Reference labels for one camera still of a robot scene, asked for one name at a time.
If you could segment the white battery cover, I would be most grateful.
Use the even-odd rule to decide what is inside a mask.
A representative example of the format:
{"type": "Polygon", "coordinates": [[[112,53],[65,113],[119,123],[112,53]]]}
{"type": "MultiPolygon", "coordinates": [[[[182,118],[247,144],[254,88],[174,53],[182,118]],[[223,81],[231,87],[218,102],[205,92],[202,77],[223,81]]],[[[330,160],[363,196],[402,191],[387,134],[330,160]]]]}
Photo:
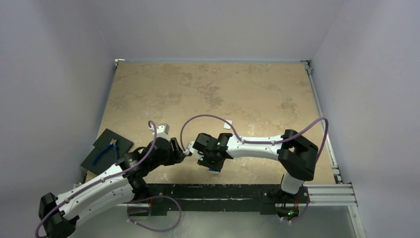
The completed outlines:
{"type": "Polygon", "coordinates": [[[227,130],[230,130],[232,128],[232,121],[231,120],[226,120],[224,122],[223,128],[227,129],[227,130]]]}

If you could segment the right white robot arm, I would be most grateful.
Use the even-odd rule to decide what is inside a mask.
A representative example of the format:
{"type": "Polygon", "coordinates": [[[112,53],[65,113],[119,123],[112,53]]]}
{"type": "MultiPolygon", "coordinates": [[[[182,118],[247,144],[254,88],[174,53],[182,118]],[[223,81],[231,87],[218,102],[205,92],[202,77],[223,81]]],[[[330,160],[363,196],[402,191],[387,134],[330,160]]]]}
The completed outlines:
{"type": "Polygon", "coordinates": [[[221,172],[227,159],[262,158],[278,161],[286,170],[280,187],[279,198],[291,201],[306,181],[314,179],[318,159],[318,147],[287,129],[283,135],[270,137],[237,137],[232,133],[221,133],[217,138],[200,133],[191,141],[187,150],[197,156],[198,164],[214,172],[221,172]]]}

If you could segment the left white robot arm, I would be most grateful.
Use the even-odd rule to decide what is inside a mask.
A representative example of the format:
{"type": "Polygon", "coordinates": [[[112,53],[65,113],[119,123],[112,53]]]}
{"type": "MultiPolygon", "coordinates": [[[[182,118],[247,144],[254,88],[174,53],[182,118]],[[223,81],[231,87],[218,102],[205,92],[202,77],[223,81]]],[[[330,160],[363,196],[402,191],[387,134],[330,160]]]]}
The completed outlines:
{"type": "Polygon", "coordinates": [[[59,195],[45,194],[40,200],[41,222],[35,236],[39,238],[43,228],[47,238],[67,238],[78,225],[118,204],[165,199],[165,195],[150,190],[144,177],[159,166],[179,164],[185,157],[176,138],[158,137],[147,147],[126,153],[81,186],[59,195]]]}

